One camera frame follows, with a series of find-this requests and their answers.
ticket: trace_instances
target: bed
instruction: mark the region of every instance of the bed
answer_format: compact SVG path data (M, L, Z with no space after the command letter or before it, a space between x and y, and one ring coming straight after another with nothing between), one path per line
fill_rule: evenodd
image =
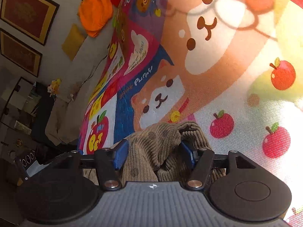
M302 21L303 0L122 0L79 148L92 154L153 123L194 120L216 153L236 149L289 186L295 226Z

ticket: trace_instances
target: metal screw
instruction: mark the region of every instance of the metal screw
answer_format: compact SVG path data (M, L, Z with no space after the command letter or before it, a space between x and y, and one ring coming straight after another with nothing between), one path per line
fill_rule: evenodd
M117 188L119 186L119 183L116 180L108 180L104 183L104 186L107 188Z
M187 185L192 188L199 188L202 186L202 183L199 180L190 180L187 182Z

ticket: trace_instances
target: blue gripper pad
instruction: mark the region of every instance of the blue gripper pad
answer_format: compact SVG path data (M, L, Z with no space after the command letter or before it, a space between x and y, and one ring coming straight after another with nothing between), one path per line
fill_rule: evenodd
M120 170L128 155L128 140L123 139L114 149L116 150L116 154L113 166L115 170Z
M195 167L195 161L192 151L186 146L186 144L183 141L181 141L181 146L184 149L183 150L184 153L182 154L182 156L183 159L185 160L187 167L193 169Z

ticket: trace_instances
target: circular pad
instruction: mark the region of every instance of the circular pad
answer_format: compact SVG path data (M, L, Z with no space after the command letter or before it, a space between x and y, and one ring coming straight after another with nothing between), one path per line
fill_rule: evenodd
M235 187L237 196L247 201L262 201L270 194L267 185L260 182L243 182Z
M41 224L60 224L76 219L93 208L98 189L78 171L50 169L23 183L17 203L24 217Z
M209 198L217 210L232 218L264 222L287 211L291 192L265 169L235 169L210 186Z

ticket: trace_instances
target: apple print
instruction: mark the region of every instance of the apple print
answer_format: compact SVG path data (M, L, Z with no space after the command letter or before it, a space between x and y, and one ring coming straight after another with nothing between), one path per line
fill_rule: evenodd
M218 114L214 114L215 120L211 123L209 128L210 133L215 138L223 138L228 136L234 129L234 120L233 118L224 113L224 110L221 110Z
M297 212L295 208L292 208L294 215L290 216L286 222L292 227L301 227L303 226L303 211Z
M278 90L286 90L294 83L296 72L292 64L286 60L281 60L279 57L275 59L275 64L270 63L274 68L271 74L273 86Z
M279 158L285 154L290 146L290 136L287 130L276 122L272 128L266 126L269 134L264 138L262 148L264 154L272 159Z
M93 154L103 147L109 130L109 119L105 116L106 110L97 117L97 124L93 126L86 144L87 154Z

